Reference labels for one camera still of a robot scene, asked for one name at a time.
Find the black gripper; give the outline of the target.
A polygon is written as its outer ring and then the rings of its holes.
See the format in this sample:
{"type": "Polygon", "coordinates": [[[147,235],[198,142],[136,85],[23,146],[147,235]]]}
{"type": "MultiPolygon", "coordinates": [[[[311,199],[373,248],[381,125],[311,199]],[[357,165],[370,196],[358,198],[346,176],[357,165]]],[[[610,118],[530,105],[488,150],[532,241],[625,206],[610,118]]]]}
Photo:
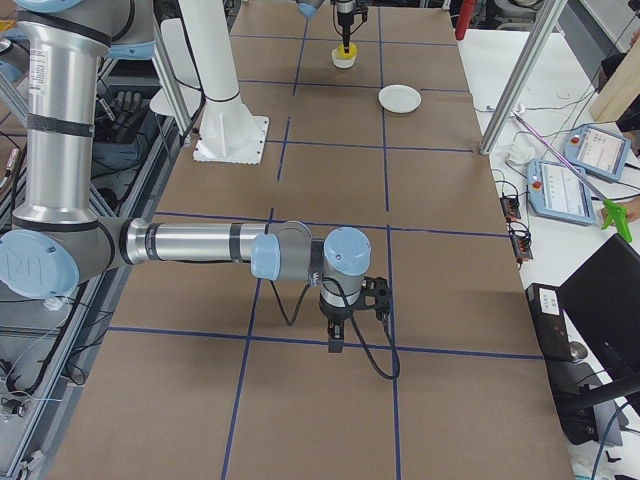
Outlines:
{"type": "Polygon", "coordinates": [[[320,310],[328,323],[328,352],[341,353],[344,348],[344,324],[353,313],[353,309],[349,306],[334,306],[321,299],[320,310]]]}
{"type": "Polygon", "coordinates": [[[337,0],[335,2],[338,24],[341,26],[342,45],[350,44],[351,26],[354,23],[354,0],[337,0]]]}

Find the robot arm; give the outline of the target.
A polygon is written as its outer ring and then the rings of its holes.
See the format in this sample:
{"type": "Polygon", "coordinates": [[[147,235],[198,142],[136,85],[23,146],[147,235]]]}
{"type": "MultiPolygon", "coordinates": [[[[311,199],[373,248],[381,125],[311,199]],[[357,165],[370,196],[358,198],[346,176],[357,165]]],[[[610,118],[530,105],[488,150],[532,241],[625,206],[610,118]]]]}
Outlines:
{"type": "Polygon", "coordinates": [[[146,261],[245,263],[261,279],[318,287],[328,349],[340,352],[345,322],[364,307],[371,245],[360,230],[341,227],[317,239],[298,222],[167,224],[91,211],[98,63],[153,56],[152,3],[21,1],[17,14],[30,43],[26,197],[1,238],[3,283],[47,299],[146,261]]]}
{"type": "MultiPolygon", "coordinates": [[[[296,1],[299,13],[307,20],[312,19],[324,4],[323,0],[298,0],[296,1]]],[[[331,1],[333,8],[333,18],[336,21],[336,31],[342,41],[342,50],[345,56],[355,53],[355,48],[351,46],[352,27],[356,16],[357,2],[353,0],[331,1]]]]}

